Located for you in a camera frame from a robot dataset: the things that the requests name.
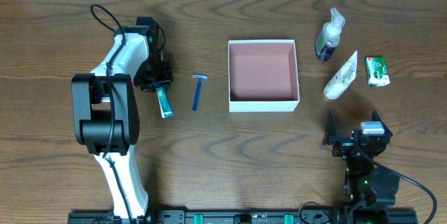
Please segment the teal toothpaste tube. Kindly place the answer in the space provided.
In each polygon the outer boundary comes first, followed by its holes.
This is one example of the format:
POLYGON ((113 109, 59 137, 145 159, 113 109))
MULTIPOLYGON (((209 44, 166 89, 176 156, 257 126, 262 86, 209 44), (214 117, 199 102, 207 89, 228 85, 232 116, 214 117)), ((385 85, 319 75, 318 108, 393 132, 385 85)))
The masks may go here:
POLYGON ((163 87, 156 88, 156 94, 159 101, 159 106, 161 110, 161 116, 163 118, 171 117, 174 115, 173 109, 170 106, 166 91, 163 87))

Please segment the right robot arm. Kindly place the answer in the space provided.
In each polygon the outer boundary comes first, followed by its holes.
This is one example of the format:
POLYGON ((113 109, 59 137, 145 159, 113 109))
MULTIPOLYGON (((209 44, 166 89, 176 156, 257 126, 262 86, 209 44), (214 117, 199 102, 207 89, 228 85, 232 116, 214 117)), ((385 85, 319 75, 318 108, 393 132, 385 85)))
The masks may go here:
POLYGON ((389 128, 373 111, 372 120, 362 122, 349 137, 337 134, 333 113, 329 114, 323 144, 332 146, 332 155, 346 161, 344 193, 351 201, 333 210, 331 223, 388 223, 387 208, 395 204, 400 178, 373 164, 385 151, 391 137, 389 128))

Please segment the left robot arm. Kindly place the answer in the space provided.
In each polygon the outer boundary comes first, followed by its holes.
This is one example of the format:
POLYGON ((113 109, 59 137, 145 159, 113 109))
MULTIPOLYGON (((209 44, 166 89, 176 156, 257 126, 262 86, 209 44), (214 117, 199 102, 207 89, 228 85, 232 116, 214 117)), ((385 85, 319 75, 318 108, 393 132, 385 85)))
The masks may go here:
POLYGON ((158 39, 163 29, 153 17, 114 32, 112 49, 95 69, 71 81, 75 138, 100 164, 114 207, 75 212, 69 223, 150 223, 149 195, 139 175, 135 144, 140 118, 134 89, 157 95, 163 117, 173 115, 166 89, 173 81, 158 39))

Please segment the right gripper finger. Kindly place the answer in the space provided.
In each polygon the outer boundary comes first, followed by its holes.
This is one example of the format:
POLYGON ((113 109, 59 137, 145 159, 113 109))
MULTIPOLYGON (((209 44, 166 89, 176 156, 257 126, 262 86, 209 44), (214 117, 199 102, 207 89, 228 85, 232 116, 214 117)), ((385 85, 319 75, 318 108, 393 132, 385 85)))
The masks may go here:
POLYGON ((383 129, 384 129, 384 135, 387 135, 389 137, 393 136, 393 133, 389 130, 387 125, 385 125, 385 123, 382 121, 382 119, 380 118, 380 116, 376 110, 372 111, 372 121, 377 121, 377 122, 381 123, 381 125, 383 126, 383 129))
POLYGON ((337 129, 333 112, 329 113, 328 126, 323 136, 322 145, 333 145, 337 141, 337 129))

